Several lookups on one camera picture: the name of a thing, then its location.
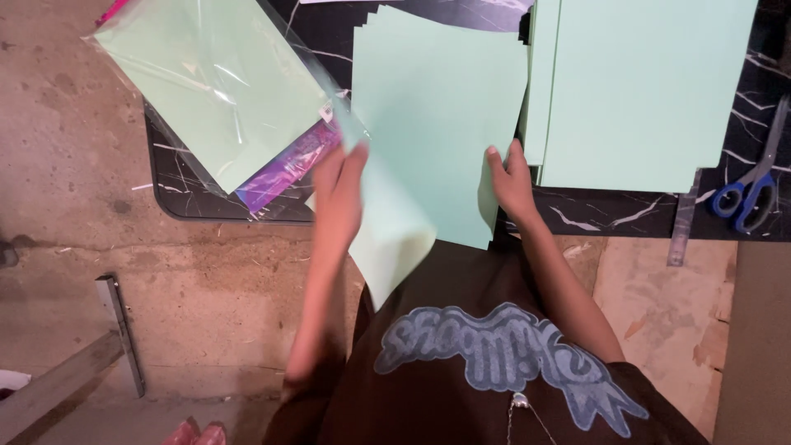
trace brown t-shirt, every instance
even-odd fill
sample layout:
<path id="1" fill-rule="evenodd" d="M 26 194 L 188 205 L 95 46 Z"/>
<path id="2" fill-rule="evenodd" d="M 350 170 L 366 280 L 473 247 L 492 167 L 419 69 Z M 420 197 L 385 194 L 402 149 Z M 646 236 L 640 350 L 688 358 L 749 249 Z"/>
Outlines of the brown t-shirt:
<path id="1" fill-rule="evenodd" d="M 351 357 L 326 359 L 266 444 L 707 443 L 628 363 L 603 363 L 543 315 L 520 243 L 437 242 L 375 315 L 363 291 Z M 509 408 L 515 392 L 530 408 Z"/>

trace scissors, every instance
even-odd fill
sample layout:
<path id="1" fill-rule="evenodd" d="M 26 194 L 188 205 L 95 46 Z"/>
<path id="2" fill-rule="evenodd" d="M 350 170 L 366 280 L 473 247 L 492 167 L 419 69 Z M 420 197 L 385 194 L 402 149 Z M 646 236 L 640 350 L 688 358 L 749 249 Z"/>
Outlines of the scissors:
<path id="1" fill-rule="evenodd" d="M 730 218 L 738 213 L 733 227 L 743 234 L 750 233 L 766 221 L 772 203 L 777 199 L 778 186 L 772 179 L 771 171 L 790 102 L 791 94 L 785 94 L 780 99 L 761 160 L 738 181 L 726 185 L 711 197 L 711 209 L 715 215 Z"/>

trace clear ruler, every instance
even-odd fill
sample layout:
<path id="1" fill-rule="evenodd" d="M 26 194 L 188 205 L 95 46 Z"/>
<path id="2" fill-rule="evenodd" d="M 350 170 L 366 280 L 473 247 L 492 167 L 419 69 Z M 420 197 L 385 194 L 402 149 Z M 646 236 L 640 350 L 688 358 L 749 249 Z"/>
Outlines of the clear ruler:
<path id="1" fill-rule="evenodd" d="M 684 255 L 687 254 L 687 241 L 690 239 L 692 217 L 694 216 L 695 201 L 698 198 L 701 172 L 701 169 L 695 172 L 694 182 L 689 193 L 679 196 L 679 205 L 676 208 L 676 221 L 673 223 L 673 235 L 670 237 L 668 266 L 680 267 L 684 265 Z"/>

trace person's left hand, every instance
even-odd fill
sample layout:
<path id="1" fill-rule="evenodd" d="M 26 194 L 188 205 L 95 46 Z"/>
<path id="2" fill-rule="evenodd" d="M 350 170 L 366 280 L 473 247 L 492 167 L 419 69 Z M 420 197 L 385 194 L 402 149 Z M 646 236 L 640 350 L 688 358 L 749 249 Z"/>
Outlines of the person's left hand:
<path id="1" fill-rule="evenodd" d="M 360 178 L 366 161 L 368 144 L 361 142 L 348 155 L 342 146 L 336 148 L 314 170 L 314 254 L 339 260 L 357 236 L 362 218 Z"/>

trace necklace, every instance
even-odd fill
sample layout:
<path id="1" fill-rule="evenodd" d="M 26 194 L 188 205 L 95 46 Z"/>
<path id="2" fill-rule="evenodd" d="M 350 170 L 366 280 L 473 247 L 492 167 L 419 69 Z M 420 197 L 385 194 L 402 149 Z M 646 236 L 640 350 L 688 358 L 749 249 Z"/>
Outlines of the necklace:
<path id="1" fill-rule="evenodd" d="M 530 410 L 533 411 L 533 415 L 535 415 L 536 419 L 539 420 L 541 428 L 543 428 L 544 432 L 546 432 L 547 436 L 549 436 L 549 440 L 552 442 L 552 445 L 558 445 L 552 438 L 552 434 L 549 433 L 549 430 L 547 430 L 547 427 L 541 421 L 541 417 L 539 417 L 536 409 L 530 404 L 528 397 L 522 393 L 513 393 L 513 397 L 511 397 L 511 405 L 508 407 L 508 435 L 505 438 L 507 445 L 511 445 L 511 417 L 513 416 L 514 406 L 517 408 L 530 408 Z"/>

